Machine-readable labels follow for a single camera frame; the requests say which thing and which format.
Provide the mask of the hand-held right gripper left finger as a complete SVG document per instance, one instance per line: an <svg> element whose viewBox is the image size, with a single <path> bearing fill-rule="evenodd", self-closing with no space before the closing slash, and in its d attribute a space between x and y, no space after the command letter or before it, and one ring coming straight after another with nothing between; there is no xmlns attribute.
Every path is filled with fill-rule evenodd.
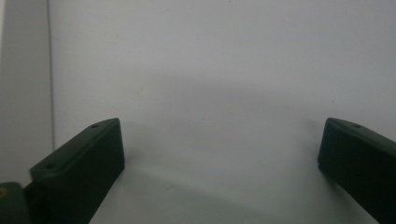
<svg viewBox="0 0 396 224"><path fill-rule="evenodd" d="M124 169L120 120L87 127L30 169L33 224L89 224Z"/></svg>

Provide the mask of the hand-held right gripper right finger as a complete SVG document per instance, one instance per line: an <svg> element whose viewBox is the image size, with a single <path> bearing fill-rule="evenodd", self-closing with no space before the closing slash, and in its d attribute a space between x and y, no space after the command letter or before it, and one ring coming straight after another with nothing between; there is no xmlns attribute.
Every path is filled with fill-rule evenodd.
<svg viewBox="0 0 396 224"><path fill-rule="evenodd" d="M396 224L396 142L357 123L328 118L318 168L379 224Z"/></svg>

